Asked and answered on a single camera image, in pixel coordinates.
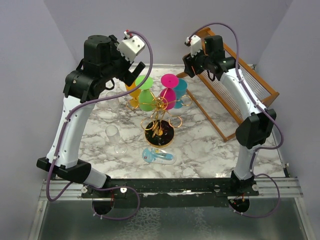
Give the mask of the green plastic wine glass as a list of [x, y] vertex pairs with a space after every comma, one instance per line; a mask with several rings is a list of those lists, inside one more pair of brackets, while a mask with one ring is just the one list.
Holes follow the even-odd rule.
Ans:
[[150, 91], [153, 83], [154, 80], [151, 77], [148, 77], [144, 84], [139, 88], [141, 90], [138, 96], [139, 108], [144, 112], [150, 112], [155, 108], [155, 97]]

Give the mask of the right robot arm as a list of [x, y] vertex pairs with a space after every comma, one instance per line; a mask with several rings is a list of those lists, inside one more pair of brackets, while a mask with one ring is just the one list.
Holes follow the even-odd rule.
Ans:
[[239, 155], [231, 177], [229, 189], [240, 196], [248, 189], [248, 181], [254, 179], [254, 163], [257, 153], [270, 136], [276, 119], [276, 112], [268, 110], [257, 98], [246, 82], [239, 66], [238, 57], [226, 57], [223, 38], [220, 35], [201, 39], [189, 36], [185, 45], [190, 53], [183, 57], [184, 72], [191, 78], [206, 71], [220, 81], [236, 101], [242, 123], [235, 131], [240, 145]]

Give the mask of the blue plastic wine glass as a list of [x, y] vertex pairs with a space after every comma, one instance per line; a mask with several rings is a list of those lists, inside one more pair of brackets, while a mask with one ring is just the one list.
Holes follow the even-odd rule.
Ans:
[[187, 87], [188, 87], [187, 82], [184, 79], [179, 78], [178, 85], [173, 88], [176, 95], [176, 102], [174, 105], [175, 109], [180, 109], [183, 107], [183, 101], [181, 100], [181, 98], [185, 95], [187, 91]]

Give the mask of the pink plastic wine glass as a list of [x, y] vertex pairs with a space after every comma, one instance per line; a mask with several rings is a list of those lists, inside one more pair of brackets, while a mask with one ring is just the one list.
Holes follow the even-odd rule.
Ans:
[[160, 96], [165, 100], [163, 101], [166, 106], [166, 110], [172, 109], [176, 104], [176, 93], [174, 88], [179, 84], [179, 79], [174, 74], [167, 73], [160, 79], [161, 84], [165, 87], [160, 93]]

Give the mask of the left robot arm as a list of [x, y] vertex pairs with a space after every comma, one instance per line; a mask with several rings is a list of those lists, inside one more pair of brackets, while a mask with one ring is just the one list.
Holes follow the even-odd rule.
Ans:
[[130, 71], [144, 48], [145, 43], [137, 35], [126, 34], [122, 41], [114, 35], [88, 37], [83, 59], [65, 78], [59, 126], [48, 154], [37, 160], [38, 168], [73, 183], [91, 185], [101, 198], [110, 193], [110, 177], [78, 158], [80, 143], [95, 100], [106, 89], [106, 83], [118, 79], [131, 86], [145, 68], [140, 62]]

